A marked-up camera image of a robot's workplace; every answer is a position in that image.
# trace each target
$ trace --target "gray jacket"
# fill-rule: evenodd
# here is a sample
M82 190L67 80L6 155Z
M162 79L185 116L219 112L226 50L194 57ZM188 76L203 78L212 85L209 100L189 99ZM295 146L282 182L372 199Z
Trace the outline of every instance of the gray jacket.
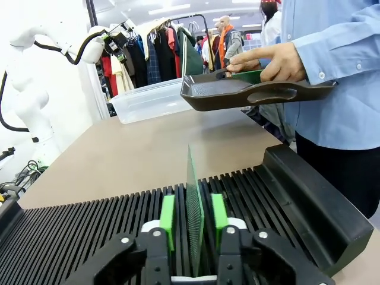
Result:
M231 31L230 39L227 43L225 59L230 60L232 56L243 52L242 36L239 31Z

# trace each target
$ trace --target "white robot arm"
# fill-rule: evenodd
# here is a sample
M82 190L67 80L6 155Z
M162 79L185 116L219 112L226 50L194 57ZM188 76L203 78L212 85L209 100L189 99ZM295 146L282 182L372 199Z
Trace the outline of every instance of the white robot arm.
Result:
M55 141L49 118L41 112L41 109L49 101L49 95L46 89L31 76L32 71L24 63L24 50L36 44L40 48L61 52L72 64L78 64L81 59L88 64L95 64L100 59L105 45L100 37L106 30L104 27L91 28L88 38L85 39L79 50L63 39L64 29L63 21L40 24L28 29L20 29L20 31L15 30L9 41L9 62L6 65L3 82L5 83L5 78L8 75L10 83L18 91L15 112L27 128L10 127L4 120L2 120L2 123L10 130L29 131L31 133L33 142L36 145L33 159L43 165L50 165L60 155L61 151ZM35 37L39 34L50 38L55 46L37 43Z

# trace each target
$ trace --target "hand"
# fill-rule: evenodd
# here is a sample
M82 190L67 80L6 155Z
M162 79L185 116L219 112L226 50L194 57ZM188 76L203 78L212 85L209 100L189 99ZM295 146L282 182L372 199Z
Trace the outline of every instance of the hand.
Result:
M261 81L301 81L306 78L306 70L292 42L279 43L269 47L259 47L234 56L227 69L236 69L256 63L259 58L269 58L271 62L261 73Z

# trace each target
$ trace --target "ceiling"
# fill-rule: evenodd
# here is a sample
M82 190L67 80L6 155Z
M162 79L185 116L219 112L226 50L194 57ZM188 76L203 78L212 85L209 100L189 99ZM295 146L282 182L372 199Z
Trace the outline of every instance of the ceiling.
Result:
M242 26L262 23L262 15L258 9L260 0L93 0L93 2L99 25L108 27L110 24L121 23L127 18L139 25L156 18L176 18L194 14L204 15L208 28L214 27L216 22L213 19L223 15L240 17L232 20L232 25L238 30L260 30L261 27ZM190 4L190 7L154 15L148 13L151 10L185 4ZM185 27L188 27L192 21L196 21L199 25L199 32L205 29L201 17L179 20Z

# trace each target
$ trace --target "black pole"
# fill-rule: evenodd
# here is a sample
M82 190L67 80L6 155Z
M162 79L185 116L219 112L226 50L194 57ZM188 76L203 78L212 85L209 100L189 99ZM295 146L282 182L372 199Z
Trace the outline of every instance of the black pole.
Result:
M85 0L87 6L88 16L90 17L90 25L92 27L97 26L97 18L93 0Z
M189 16L184 16L184 17L179 17L179 18L174 18L172 19L172 21L175 21L175 20L181 20L181 19L187 19L187 18L192 18L192 17L202 17L203 18L203 21L204 21L204 27L205 27L205 32L206 32L206 35L207 35L207 39L208 39L208 47L210 48L210 56L211 56L211 61L213 63L214 62L214 55L213 55L213 47L211 46L211 41L210 41L210 37L208 36L208 27L207 27L207 22L206 22L206 18L202 15L202 14L194 14L194 15L189 15Z

